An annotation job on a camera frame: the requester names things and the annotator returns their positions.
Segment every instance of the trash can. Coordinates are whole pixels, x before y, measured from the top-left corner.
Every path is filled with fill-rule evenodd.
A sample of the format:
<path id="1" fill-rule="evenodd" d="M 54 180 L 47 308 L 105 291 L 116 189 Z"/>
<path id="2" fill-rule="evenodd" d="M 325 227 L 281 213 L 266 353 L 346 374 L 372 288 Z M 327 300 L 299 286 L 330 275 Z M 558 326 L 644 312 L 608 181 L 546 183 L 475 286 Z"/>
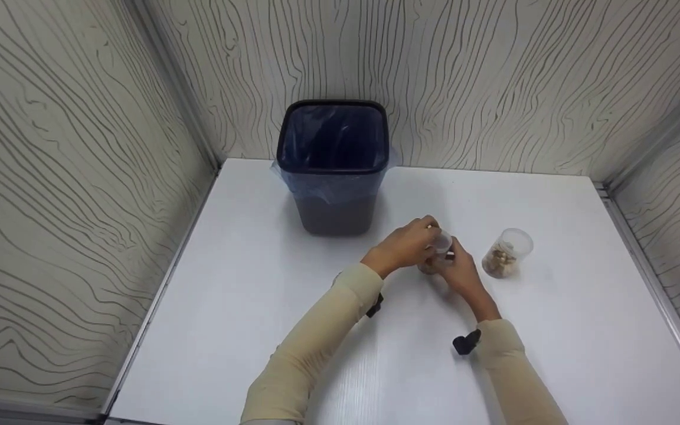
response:
<path id="1" fill-rule="evenodd" d="M 288 108 L 276 163 L 312 234 L 369 230 L 390 159 L 387 114 L 366 100 L 301 100 Z"/>

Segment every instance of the black wrist strap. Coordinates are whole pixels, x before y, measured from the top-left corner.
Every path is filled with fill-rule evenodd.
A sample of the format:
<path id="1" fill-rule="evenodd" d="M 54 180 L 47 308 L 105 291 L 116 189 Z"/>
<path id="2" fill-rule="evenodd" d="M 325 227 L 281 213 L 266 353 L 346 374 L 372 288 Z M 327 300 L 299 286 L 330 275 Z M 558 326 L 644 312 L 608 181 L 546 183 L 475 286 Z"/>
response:
<path id="1" fill-rule="evenodd" d="M 373 315 L 377 314 L 377 312 L 380 311 L 380 309 L 383 307 L 383 301 L 385 301 L 385 297 L 383 297 L 383 294 L 377 296 L 377 302 L 375 302 L 374 305 L 367 312 L 367 316 L 369 316 L 369 318 L 372 318 Z"/>
<path id="2" fill-rule="evenodd" d="M 477 347 L 479 338 L 481 338 L 481 331 L 477 329 L 469 335 L 458 336 L 453 340 L 453 347 L 456 347 L 459 355 L 467 355 Z"/>

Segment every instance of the trash can rim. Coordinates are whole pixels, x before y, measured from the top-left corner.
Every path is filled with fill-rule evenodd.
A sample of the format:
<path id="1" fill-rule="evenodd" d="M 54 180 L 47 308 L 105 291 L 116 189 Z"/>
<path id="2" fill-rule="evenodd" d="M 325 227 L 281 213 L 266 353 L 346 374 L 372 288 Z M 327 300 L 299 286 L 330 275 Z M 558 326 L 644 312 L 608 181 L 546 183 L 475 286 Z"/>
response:
<path id="1" fill-rule="evenodd" d="M 385 152 L 387 157 L 376 167 L 368 169 L 299 169 L 297 167 L 289 166 L 281 161 L 283 148 L 285 145 L 285 133 L 287 131 L 287 124 L 290 115 L 298 108 L 307 106 L 359 106 L 375 108 L 382 118 L 382 134 L 385 141 Z M 311 175 L 367 175 L 382 172 L 388 166 L 390 160 L 390 137 L 388 132 L 387 112 L 383 105 L 378 104 L 374 100 L 357 100 L 357 99 L 305 99 L 299 100 L 291 104 L 285 111 L 282 127 L 280 127 L 280 139 L 277 142 L 276 161 L 280 169 L 285 172 L 293 174 L 311 174 Z"/>

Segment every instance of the clear plastic cup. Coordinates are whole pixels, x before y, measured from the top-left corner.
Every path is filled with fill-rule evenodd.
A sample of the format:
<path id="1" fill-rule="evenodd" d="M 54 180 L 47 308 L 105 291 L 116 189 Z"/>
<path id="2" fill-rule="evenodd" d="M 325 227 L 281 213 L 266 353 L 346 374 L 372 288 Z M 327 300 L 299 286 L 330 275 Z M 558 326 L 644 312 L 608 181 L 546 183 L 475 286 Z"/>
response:
<path id="1" fill-rule="evenodd" d="M 432 261 L 444 261 L 447 256 L 447 252 L 450 251 L 450 247 L 453 245 L 453 237 L 450 236 L 446 231 L 442 231 L 437 239 L 432 242 L 432 247 L 434 247 L 434 252 L 437 253 L 436 258 L 432 258 Z M 418 264 L 419 271 L 424 274 L 436 274 L 437 269 L 432 266 L 432 264 L 422 263 Z"/>
<path id="2" fill-rule="evenodd" d="M 518 270 L 518 263 L 534 249 L 534 242 L 527 232 L 518 228 L 507 228 L 494 242 L 482 259 L 486 274 L 502 279 Z"/>

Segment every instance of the person's left hand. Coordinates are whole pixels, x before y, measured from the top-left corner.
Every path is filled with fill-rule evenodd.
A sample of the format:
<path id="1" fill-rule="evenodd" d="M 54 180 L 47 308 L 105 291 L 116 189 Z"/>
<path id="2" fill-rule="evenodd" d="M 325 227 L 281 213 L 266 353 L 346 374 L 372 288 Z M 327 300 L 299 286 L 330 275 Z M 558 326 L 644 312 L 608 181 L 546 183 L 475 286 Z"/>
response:
<path id="1" fill-rule="evenodd" d="M 429 245 L 440 232 L 440 225 L 431 215 L 414 218 L 411 223 L 395 229 L 379 245 L 371 248 L 361 263 L 384 279 L 401 267 L 415 266 L 434 256 L 434 247 Z"/>

